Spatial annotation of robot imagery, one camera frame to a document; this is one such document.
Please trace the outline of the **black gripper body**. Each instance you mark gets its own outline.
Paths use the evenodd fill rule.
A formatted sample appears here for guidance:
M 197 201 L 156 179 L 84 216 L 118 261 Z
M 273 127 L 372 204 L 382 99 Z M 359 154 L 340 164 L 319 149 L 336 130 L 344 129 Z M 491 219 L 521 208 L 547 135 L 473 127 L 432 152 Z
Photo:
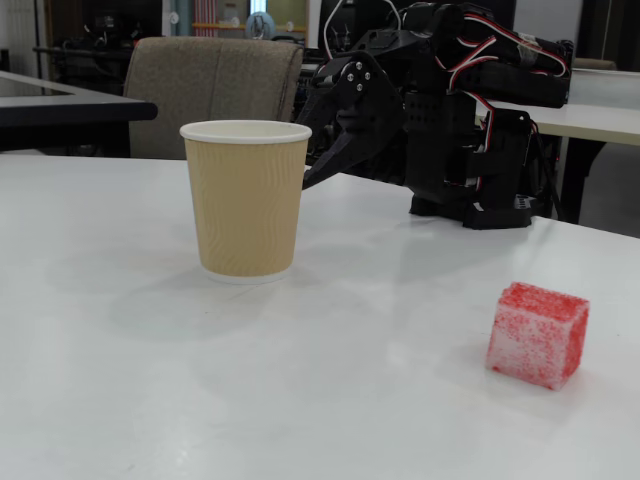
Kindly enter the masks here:
M 396 31 L 371 31 L 354 60 L 359 99 L 344 110 L 344 131 L 354 136 L 350 175 L 384 183 L 402 183 L 406 173 L 406 113 L 403 94 L 407 48 Z

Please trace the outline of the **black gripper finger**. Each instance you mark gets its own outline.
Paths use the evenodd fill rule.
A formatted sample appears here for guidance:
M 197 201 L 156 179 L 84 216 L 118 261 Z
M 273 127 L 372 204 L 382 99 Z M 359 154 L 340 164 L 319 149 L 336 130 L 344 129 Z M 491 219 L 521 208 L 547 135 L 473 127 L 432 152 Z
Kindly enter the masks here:
M 331 125 L 339 133 L 328 142 L 327 123 L 312 136 L 319 138 L 322 153 L 304 174 L 304 190 L 346 173 L 388 184 L 396 183 L 396 115 L 339 110 Z
M 353 109 L 365 120 L 401 119 L 401 97 L 376 59 L 367 52 L 341 54 L 321 66 L 307 89 L 296 123 L 322 128 L 340 111 Z

